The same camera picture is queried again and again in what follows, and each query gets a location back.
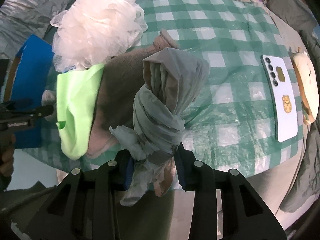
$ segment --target brown cloth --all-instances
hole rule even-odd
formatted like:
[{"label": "brown cloth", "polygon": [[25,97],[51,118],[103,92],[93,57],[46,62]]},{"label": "brown cloth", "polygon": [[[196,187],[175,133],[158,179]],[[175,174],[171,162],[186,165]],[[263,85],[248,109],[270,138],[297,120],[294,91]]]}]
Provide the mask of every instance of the brown cloth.
[{"label": "brown cloth", "polygon": [[87,156],[96,158],[118,143],[109,127],[133,128],[133,100],[145,83],[142,60],[164,48],[178,48],[166,30],[162,30],[148,48],[121,54],[104,67],[98,91]]}]

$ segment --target gray bedding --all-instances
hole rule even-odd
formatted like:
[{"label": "gray bedding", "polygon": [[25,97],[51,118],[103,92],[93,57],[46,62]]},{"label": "gray bedding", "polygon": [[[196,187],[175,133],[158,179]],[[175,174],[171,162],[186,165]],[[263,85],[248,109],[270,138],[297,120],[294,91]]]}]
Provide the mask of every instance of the gray bedding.
[{"label": "gray bedding", "polygon": [[267,7],[298,33],[312,33],[317,25],[311,10],[301,0],[268,0]]},{"label": "gray bedding", "polygon": [[[320,45],[319,40],[311,34],[301,31],[301,38],[310,54],[316,71],[318,91],[320,87]],[[316,121],[310,126],[307,136],[306,150],[301,162],[297,178],[280,209],[284,212],[295,212],[312,195],[320,191],[320,108]]]},{"label": "gray bedding", "polygon": [[287,48],[289,55],[298,52],[298,47],[302,48],[303,51],[307,51],[305,45],[303,44],[299,33],[297,33],[293,28],[291,28],[287,23],[281,20],[277,15],[268,10],[268,13],[277,26],[280,36],[284,41],[284,45]]}]

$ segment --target lime green fabric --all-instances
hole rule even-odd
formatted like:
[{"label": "lime green fabric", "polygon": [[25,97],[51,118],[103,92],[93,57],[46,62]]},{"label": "lime green fabric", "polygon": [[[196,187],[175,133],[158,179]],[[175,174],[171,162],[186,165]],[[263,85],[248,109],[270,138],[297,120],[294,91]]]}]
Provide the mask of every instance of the lime green fabric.
[{"label": "lime green fabric", "polygon": [[61,149],[72,160],[88,149],[93,110],[104,64],[85,71],[71,71],[57,78],[57,127]]}]

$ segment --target lucky cat sticker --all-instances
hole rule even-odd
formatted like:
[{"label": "lucky cat sticker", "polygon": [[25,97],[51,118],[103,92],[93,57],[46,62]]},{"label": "lucky cat sticker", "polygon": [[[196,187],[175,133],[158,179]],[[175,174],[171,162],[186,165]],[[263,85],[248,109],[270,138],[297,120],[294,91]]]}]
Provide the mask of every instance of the lucky cat sticker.
[{"label": "lucky cat sticker", "polygon": [[285,82],[285,77],[284,77],[284,74],[283,74],[283,72],[282,72],[282,68],[276,67],[276,71],[277,71],[277,73],[278,73],[279,81],[280,81],[280,82]]},{"label": "lucky cat sticker", "polygon": [[283,95],[282,97],[283,109],[288,114],[292,110],[292,104],[288,95]]}]

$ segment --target green checkered tablecloth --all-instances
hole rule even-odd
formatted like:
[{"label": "green checkered tablecloth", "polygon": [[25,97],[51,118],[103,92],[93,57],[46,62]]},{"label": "green checkered tablecloth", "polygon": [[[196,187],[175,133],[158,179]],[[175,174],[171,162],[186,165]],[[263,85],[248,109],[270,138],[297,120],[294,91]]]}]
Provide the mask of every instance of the green checkered tablecloth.
[{"label": "green checkered tablecloth", "polygon": [[[212,168],[236,168],[248,177],[302,150],[302,107],[295,73],[270,16],[254,3],[233,0],[156,0],[141,4],[148,30],[135,47],[148,46],[161,29],[168,30],[180,48],[204,58],[210,76],[197,99],[183,112],[184,147]],[[298,134],[276,140],[275,115],[262,55],[282,57],[288,68],[298,111]],[[52,67],[47,89],[55,90]],[[54,123],[42,121],[41,148],[25,149],[50,166],[69,172],[113,159],[116,145],[96,159],[68,159],[61,151]]]}]

